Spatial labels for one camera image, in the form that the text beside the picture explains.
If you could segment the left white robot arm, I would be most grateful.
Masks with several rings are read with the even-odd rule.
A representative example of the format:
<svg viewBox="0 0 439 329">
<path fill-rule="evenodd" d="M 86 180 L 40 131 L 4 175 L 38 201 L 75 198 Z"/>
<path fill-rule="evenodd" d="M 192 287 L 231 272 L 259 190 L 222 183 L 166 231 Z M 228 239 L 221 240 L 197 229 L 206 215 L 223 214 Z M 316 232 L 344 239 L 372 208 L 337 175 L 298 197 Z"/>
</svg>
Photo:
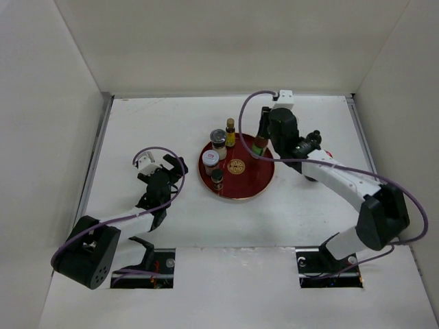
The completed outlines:
<svg viewBox="0 0 439 329">
<path fill-rule="evenodd" d="M 163 160 L 172 168 L 160 165 L 152 167 L 148 174 L 139 172 L 137 178 L 146 184 L 146 192 L 137 205 L 127 214 L 100 221 L 90 216 L 81 217 L 68 239 L 52 256 L 54 271 L 84 285 L 98 288 L 110 272 L 122 229 L 116 223 L 133 221 L 143 223 L 150 220 L 149 232 L 157 229 L 167 216 L 167 209 L 179 195 L 189 170 L 182 157 L 166 149 Z"/>
</svg>

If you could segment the jar with white red lid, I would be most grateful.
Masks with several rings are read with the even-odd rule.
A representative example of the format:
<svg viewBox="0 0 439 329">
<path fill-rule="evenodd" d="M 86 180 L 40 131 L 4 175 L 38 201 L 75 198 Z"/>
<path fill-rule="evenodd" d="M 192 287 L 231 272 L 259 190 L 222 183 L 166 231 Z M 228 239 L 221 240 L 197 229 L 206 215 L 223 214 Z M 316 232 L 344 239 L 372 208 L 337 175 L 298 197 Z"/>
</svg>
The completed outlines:
<svg viewBox="0 0 439 329">
<path fill-rule="evenodd" d="M 215 150 L 210 149 L 202 154 L 202 164 L 208 176 L 211 176 L 212 172 L 218 168 L 219 161 L 220 156 Z"/>
</svg>

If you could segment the small black cap pepper bottle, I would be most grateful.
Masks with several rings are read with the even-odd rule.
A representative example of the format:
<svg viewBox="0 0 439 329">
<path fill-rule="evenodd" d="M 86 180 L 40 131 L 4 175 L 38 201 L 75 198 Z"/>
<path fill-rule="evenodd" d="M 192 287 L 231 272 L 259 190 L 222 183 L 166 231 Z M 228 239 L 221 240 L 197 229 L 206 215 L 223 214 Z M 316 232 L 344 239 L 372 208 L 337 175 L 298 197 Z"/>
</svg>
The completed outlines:
<svg viewBox="0 0 439 329">
<path fill-rule="evenodd" d="M 224 174 L 221 169 L 214 169 L 211 174 L 211 180 L 213 182 L 213 189 L 215 191 L 220 191 L 223 189 Z"/>
</svg>

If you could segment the yellow cap chili sauce bottle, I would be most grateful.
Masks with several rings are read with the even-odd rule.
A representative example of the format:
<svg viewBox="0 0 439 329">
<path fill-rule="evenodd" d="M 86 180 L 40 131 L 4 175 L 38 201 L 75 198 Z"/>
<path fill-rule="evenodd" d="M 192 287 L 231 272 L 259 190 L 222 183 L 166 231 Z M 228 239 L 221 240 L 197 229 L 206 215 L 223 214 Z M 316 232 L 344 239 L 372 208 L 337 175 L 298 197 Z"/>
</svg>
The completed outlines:
<svg viewBox="0 0 439 329">
<path fill-rule="evenodd" d="M 266 148 L 268 146 L 268 141 L 268 139 L 262 136 L 256 136 L 254 138 L 251 147 L 253 158 L 264 157 Z"/>
</svg>

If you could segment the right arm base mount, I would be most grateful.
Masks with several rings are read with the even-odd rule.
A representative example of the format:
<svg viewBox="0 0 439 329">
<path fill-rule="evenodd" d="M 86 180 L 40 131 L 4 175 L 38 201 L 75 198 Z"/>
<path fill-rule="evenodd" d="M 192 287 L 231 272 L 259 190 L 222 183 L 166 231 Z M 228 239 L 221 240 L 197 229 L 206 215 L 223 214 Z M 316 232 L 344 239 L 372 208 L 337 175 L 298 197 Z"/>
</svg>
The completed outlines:
<svg viewBox="0 0 439 329">
<path fill-rule="evenodd" d="M 303 289 L 363 288 L 356 253 L 335 260 L 318 246 L 297 247 L 299 285 Z"/>
</svg>

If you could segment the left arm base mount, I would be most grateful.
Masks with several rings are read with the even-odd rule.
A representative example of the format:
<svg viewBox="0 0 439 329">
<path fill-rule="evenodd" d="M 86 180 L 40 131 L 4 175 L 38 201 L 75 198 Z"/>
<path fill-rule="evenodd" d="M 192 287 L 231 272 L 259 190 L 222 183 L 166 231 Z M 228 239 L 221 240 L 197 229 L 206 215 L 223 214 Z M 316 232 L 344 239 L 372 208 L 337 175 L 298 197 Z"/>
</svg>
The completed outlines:
<svg viewBox="0 0 439 329">
<path fill-rule="evenodd" d="M 176 268 L 175 249 L 156 249 L 155 246 L 137 236 L 130 237 L 127 248 L 117 256 L 128 260 L 126 265 L 117 265 L 110 279 L 111 289 L 172 289 Z"/>
</svg>

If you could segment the small yellow label sauce bottle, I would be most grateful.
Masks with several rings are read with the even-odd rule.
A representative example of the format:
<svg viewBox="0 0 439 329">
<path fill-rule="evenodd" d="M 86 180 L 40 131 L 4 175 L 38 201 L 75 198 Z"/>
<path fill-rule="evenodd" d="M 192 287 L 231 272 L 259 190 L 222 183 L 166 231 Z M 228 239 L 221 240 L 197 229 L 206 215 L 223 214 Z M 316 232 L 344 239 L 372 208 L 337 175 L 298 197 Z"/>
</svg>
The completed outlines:
<svg viewBox="0 0 439 329">
<path fill-rule="evenodd" d="M 226 121 L 226 146 L 234 147 L 235 143 L 235 120 L 233 118 L 228 118 Z"/>
</svg>

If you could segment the salt grinder black cap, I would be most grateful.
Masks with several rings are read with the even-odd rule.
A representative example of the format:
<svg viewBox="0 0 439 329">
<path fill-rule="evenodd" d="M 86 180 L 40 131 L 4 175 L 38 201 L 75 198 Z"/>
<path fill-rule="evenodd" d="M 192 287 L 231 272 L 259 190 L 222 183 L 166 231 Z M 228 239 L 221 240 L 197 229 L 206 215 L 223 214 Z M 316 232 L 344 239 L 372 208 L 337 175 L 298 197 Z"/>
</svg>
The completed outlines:
<svg viewBox="0 0 439 329">
<path fill-rule="evenodd" d="M 226 137 L 226 132 L 222 129 L 215 129 L 210 133 L 212 149 L 218 153 L 220 160 L 227 156 Z"/>
</svg>

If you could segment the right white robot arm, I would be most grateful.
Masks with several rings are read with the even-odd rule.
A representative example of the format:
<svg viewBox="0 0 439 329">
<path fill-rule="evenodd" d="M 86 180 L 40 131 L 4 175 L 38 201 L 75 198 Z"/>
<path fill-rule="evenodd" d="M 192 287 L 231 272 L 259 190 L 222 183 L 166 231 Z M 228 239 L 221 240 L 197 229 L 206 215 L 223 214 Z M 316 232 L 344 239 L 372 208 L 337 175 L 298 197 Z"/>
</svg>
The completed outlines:
<svg viewBox="0 0 439 329">
<path fill-rule="evenodd" d="M 342 170 L 341 164 L 321 148 L 319 131 L 300 136 L 291 110 L 262 108 L 258 135 L 271 141 L 288 167 L 308 180 L 324 184 L 358 212 L 353 227 L 334 234 L 320 245 L 318 263 L 324 270 L 336 270 L 343 259 L 365 249 L 382 250 L 410 224 L 399 188 L 358 172 Z"/>
</svg>

